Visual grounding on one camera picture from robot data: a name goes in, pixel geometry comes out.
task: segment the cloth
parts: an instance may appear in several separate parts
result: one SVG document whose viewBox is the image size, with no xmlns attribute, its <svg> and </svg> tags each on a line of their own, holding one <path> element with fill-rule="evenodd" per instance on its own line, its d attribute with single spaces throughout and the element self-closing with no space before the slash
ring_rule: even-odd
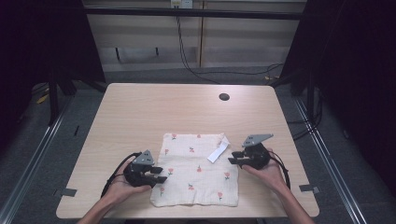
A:
<svg viewBox="0 0 396 224">
<path fill-rule="evenodd" d="M 157 184 L 150 201 L 155 206 L 178 204 L 238 205 L 238 168 L 230 164 L 232 152 L 227 148 L 215 162 L 207 157 L 215 151 L 221 134 L 174 134 L 163 136 L 163 146 L 157 166 L 161 176 L 168 176 Z"/>
</svg>

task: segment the gray floor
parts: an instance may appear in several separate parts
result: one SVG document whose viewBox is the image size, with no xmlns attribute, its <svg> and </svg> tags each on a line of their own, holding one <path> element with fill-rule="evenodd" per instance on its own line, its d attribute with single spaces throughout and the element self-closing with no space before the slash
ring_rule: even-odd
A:
<svg viewBox="0 0 396 224">
<path fill-rule="evenodd" d="M 228 71 L 258 73 L 266 67 L 222 67 L 194 69 L 198 72 Z M 281 66 L 268 73 L 258 75 L 241 75 L 232 73 L 201 74 L 199 76 L 215 80 L 220 84 L 265 85 L 279 75 Z M 213 84 L 188 72 L 183 68 L 139 71 L 107 72 L 108 83 L 205 83 Z M 75 220 L 61 220 L 56 217 L 56 207 L 60 198 L 54 196 L 56 189 L 65 188 L 68 178 L 77 161 L 78 154 L 92 125 L 103 94 L 77 82 L 78 92 L 72 98 L 71 105 L 64 113 L 64 120 L 53 138 L 44 160 L 39 164 L 34 180 L 21 201 L 12 223 L 74 223 Z M 0 160 L 1 195 L 3 206 L 9 194 L 16 186 L 19 176 L 32 158 L 41 137 L 47 130 L 49 120 L 49 101 L 41 105 L 35 103 L 41 93 L 33 96 L 32 103 L 26 110 L 19 132 L 9 145 L 7 154 Z M 276 89 L 276 94 L 285 118 L 288 121 L 301 120 L 297 106 L 290 95 L 288 85 Z M 292 134 L 305 129 L 302 123 L 290 124 Z M 324 103 L 323 119 L 318 126 L 333 159 L 368 223 L 395 223 L 396 202 L 387 187 L 361 157 L 353 140 L 346 139 L 344 129 L 330 108 Z M 305 171 L 312 186 L 319 187 L 316 199 L 320 214 L 315 217 L 317 223 L 353 223 L 345 208 L 328 170 L 318 154 L 309 135 L 295 142 Z M 289 223 L 286 218 L 267 218 L 267 223 Z M 123 223 L 123 220 L 106 220 L 105 223 Z"/>
</svg>

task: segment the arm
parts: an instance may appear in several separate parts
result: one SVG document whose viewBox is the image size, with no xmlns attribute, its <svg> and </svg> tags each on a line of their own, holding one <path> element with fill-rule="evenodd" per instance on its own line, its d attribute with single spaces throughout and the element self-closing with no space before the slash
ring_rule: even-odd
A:
<svg viewBox="0 0 396 224">
<path fill-rule="evenodd" d="M 286 186 L 282 174 L 280 173 L 279 165 L 275 161 L 270 160 L 270 162 L 260 170 L 256 170 L 249 165 L 243 165 L 242 169 L 257 176 L 277 195 L 291 223 L 315 223 Z"/>
<path fill-rule="evenodd" d="M 118 176 L 111 183 L 107 193 L 87 212 L 78 224 L 99 223 L 105 214 L 115 205 L 122 203 L 133 194 L 142 193 L 151 189 L 149 185 L 134 188 L 126 181 L 122 172 L 128 163 L 129 161 L 121 166 L 117 171 Z"/>
</svg>

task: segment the paper tag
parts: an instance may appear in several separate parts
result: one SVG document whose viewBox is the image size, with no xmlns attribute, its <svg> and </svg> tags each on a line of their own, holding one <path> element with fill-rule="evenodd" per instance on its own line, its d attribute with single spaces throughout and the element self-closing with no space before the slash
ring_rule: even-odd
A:
<svg viewBox="0 0 396 224">
<path fill-rule="evenodd" d="M 207 159 L 210 160 L 211 162 L 215 162 L 229 144 L 230 142 L 228 141 L 227 137 L 224 136 L 223 139 L 221 140 L 219 147 L 216 148 L 216 150 L 212 152 L 212 154 L 210 154 L 210 156 Z"/>
</svg>

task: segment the black cable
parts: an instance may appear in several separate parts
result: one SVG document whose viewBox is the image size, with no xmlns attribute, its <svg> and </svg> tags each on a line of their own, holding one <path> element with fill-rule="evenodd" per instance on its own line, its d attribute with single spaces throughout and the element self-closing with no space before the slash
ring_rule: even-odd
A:
<svg viewBox="0 0 396 224">
<path fill-rule="evenodd" d="M 286 169 L 285 163 L 283 163 L 282 159 L 280 159 L 280 157 L 275 152 L 271 151 L 270 153 L 276 156 L 276 158 L 274 158 L 270 155 L 270 159 L 275 161 L 277 164 L 279 164 L 280 168 L 282 169 L 283 176 L 285 176 L 286 186 L 288 186 L 288 188 L 290 189 L 289 170 Z"/>
<path fill-rule="evenodd" d="M 322 114 L 323 114 L 323 95 L 321 94 L 321 91 L 318 92 L 318 104 L 317 104 L 317 115 L 315 116 L 315 124 L 313 127 L 308 128 L 308 130 L 304 130 L 302 132 L 296 133 L 293 135 L 293 140 L 297 141 L 301 139 L 302 137 L 306 136 L 309 133 L 312 133 L 320 124 L 321 119 L 322 119 Z"/>
<path fill-rule="evenodd" d="M 265 73 L 269 73 L 270 71 L 278 68 L 281 65 L 284 65 L 283 63 L 274 63 L 271 64 L 267 67 L 267 69 L 265 71 L 260 71 L 260 72 L 256 72 L 256 73 L 242 73 L 242 72 L 225 72 L 225 71 L 217 71 L 217 72 L 196 72 L 196 71 L 192 71 L 192 69 L 189 66 L 189 63 L 187 61 L 187 56 L 184 50 L 184 44 L 183 44 L 183 38 L 182 38 L 182 34 L 181 34 L 181 28 L 180 28 L 180 17 L 177 17 L 177 31 L 178 31 L 178 41 L 179 41 L 179 51 L 180 51 L 180 57 L 181 57 L 181 61 L 184 65 L 184 67 L 191 72 L 193 75 L 195 75 L 196 77 L 206 80 L 206 81 L 210 81 L 216 84 L 220 84 L 215 80 L 209 79 L 209 78 L 205 78 L 205 77 L 200 77 L 198 75 L 207 75 L 207 74 L 237 74 L 237 75 L 246 75 L 246 76 L 256 76 L 256 75 L 260 75 L 260 74 L 265 74 Z"/>
<path fill-rule="evenodd" d="M 181 37 L 181 29 L 180 29 L 180 17 L 176 17 L 177 20 L 177 31 L 178 31 L 178 42 L 179 42 L 179 50 L 180 50 L 180 57 L 181 57 L 181 61 L 183 62 L 184 67 L 191 72 L 193 75 L 195 75 L 196 77 L 202 79 L 202 80 L 206 80 L 206 81 L 210 81 L 213 82 L 215 84 L 220 84 L 219 82 L 209 79 L 209 78 L 205 78 L 205 77 L 200 77 L 198 76 L 194 71 L 191 70 L 188 62 L 187 62 L 187 57 L 186 57 L 186 53 L 184 51 L 184 44 L 183 44 L 183 39 Z"/>
<path fill-rule="evenodd" d="M 103 190 L 102 190 L 102 194 L 101 194 L 101 196 L 100 196 L 101 198 L 106 194 L 106 192 L 107 192 L 107 190 L 108 190 L 108 187 L 110 187 L 110 185 L 111 185 L 111 183 L 113 182 L 114 178 L 116 178 L 117 176 L 119 176 L 119 175 L 117 175 L 117 172 L 119 171 L 119 169 L 121 168 L 121 166 L 122 166 L 126 161 L 128 161 L 129 158 L 131 158 L 131 157 L 138 157 L 138 156 L 140 156 L 141 154 L 142 154 L 141 152 L 133 153 L 133 154 L 127 156 L 127 157 L 120 163 L 120 165 L 117 167 L 117 169 L 114 171 L 114 173 L 113 173 L 113 174 L 110 176 L 110 178 L 107 180 L 107 182 L 106 182 L 106 184 L 105 184 L 105 187 L 104 187 Z"/>
</svg>

